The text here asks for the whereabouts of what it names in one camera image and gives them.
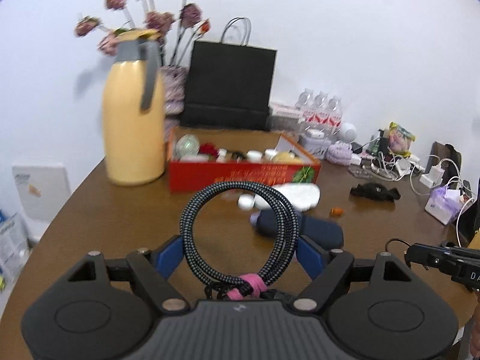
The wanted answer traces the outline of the person right hand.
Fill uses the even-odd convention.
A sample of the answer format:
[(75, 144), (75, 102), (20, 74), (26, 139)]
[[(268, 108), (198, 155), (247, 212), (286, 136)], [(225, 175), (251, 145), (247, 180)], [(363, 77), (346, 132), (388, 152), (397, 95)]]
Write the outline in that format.
[(473, 327), (469, 342), (469, 351), (474, 358), (480, 357), (480, 305), (477, 304), (473, 313)]

